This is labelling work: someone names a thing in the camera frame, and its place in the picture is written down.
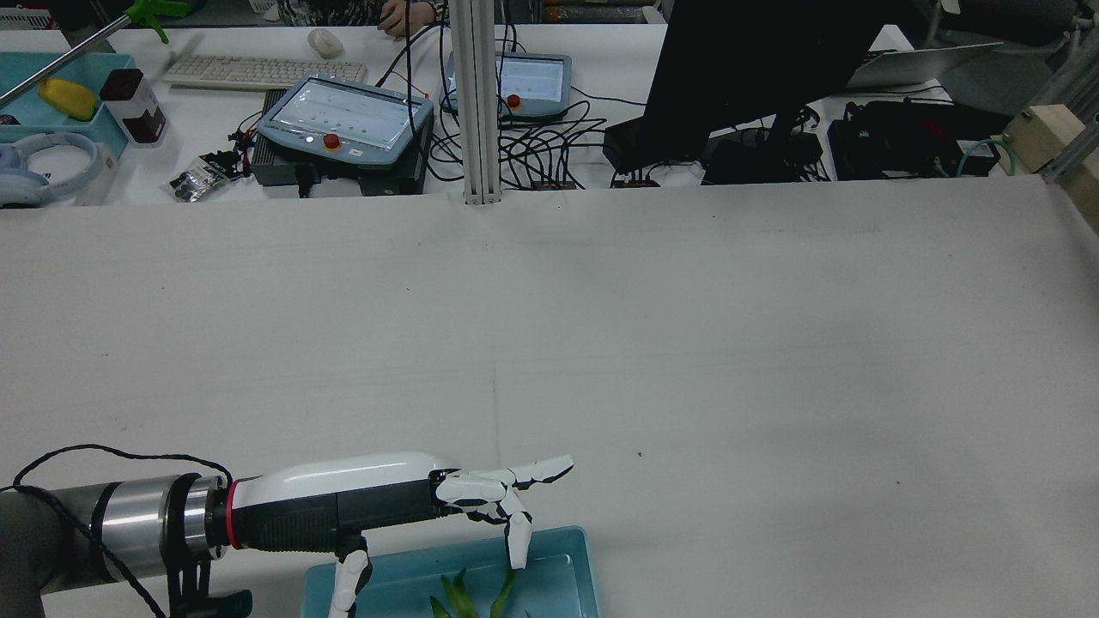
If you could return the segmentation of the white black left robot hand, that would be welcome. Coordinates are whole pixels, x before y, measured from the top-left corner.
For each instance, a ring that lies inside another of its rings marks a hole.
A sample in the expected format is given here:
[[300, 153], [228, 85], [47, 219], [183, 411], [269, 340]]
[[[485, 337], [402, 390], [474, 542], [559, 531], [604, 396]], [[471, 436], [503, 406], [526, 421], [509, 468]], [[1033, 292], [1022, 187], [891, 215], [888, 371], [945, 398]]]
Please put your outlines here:
[[574, 467], [569, 455], [506, 470], [467, 470], [428, 452], [356, 455], [232, 481], [209, 506], [206, 539], [235, 550], [332, 553], [328, 614], [353, 617], [373, 566], [364, 532], [463, 514], [506, 527], [507, 558], [525, 569], [532, 515], [519, 493]]

